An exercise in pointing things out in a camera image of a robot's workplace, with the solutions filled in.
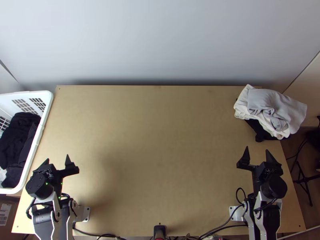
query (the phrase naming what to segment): cardboard box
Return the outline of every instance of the cardboard box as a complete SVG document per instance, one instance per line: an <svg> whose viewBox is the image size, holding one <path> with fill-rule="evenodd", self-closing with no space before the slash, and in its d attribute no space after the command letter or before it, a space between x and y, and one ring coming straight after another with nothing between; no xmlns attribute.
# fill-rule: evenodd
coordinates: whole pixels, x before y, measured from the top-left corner
<svg viewBox="0 0 320 240"><path fill-rule="evenodd" d="M24 234L11 233L19 198L0 195L0 236L3 240L22 240Z"/></svg>

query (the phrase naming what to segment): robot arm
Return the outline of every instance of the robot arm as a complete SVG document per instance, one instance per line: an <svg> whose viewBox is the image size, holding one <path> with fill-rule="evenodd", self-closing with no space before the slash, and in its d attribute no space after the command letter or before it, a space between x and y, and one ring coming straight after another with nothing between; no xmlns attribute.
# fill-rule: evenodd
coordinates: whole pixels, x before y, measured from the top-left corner
<svg viewBox="0 0 320 240"><path fill-rule="evenodd" d="M288 190L280 177L283 174L281 164L266 150L266 161L259 166L251 165L249 149L246 147L237 168L252 172L254 192L244 199L243 207L235 211L233 220L248 223L250 240L276 240L281 222L282 198ZM230 214L235 208L229 208Z"/></svg>
<svg viewBox="0 0 320 240"><path fill-rule="evenodd" d="M47 159L33 171L26 184L28 194L34 197L27 209L27 216L32 219L34 232L39 239L73 240L73 223L89 220L89 207L79 206L69 195L61 193L63 178L78 173L79 168L70 161L68 155L63 170L56 170Z"/></svg>

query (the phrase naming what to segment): floor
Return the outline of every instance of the floor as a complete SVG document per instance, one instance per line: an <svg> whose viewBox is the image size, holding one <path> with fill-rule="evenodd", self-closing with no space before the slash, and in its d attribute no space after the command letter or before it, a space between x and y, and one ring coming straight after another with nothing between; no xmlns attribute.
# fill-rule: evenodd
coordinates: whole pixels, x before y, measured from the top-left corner
<svg viewBox="0 0 320 240"><path fill-rule="evenodd" d="M297 134L292 135L289 139L282 140L282 148L286 158L291 157L296 154L297 149L304 139L305 133L308 129L302 129ZM310 144L305 144L299 154L299 163L306 176L313 176L319 174L317 172L316 166L320 161L320 153L317 152ZM294 158L288 160L289 168L291 168ZM295 166L292 171L292 179L295 180L298 178L298 167ZM300 207L306 223L306 227L311 228L317 225L320 225L320 178L309 182L309 189L311 192L311 197L314 206L309 205L309 200L307 194L298 184L295 184L295 189L298 195ZM287 234L278 234L278 238L289 235ZM319 239L320 228L312 230L306 233L299 234L290 238L285 238L286 240L314 240ZM248 240L248 236L225 236L228 240ZM75 237L76 240L93 240L94 237ZM145 238L128 238L128 240L149 240L150 237Z"/></svg>

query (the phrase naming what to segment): white laundry basket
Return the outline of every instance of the white laundry basket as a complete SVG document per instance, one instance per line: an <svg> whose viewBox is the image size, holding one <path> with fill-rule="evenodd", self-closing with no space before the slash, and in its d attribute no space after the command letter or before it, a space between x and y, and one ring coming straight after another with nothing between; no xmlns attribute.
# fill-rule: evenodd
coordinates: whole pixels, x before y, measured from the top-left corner
<svg viewBox="0 0 320 240"><path fill-rule="evenodd" d="M31 112L41 117L18 185L15 188L2 188L2 185L0 184L0 194L17 193L26 183L26 178L40 142L52 101L53 94L49 91L0 94L0 137L2 136L3 131L9 126L12 117L17 112Z"/></svg>

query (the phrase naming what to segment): metal bracket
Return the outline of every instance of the metal bracket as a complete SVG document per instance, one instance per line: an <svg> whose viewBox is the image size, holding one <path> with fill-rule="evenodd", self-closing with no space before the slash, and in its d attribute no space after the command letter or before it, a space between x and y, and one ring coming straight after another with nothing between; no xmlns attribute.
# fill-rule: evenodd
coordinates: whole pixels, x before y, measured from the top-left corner
<svg viewBox="0 0 320 240"><path fill-rule="evenodd" d="M233 216L232 216L232 218L231 218L231 221L238 221L238 222L243 222L243 221L244 221L243 216L244 216L244 213L245 213L245 211L246 211L246 202L243 201L242 203L244 204L244 207L238 208L238 209L234 212L234 214L233 214ZM233 211L234 211L237 207L238 207L238 206L230 206L230 207L229 207L229 216L232 215Z"/></svg>

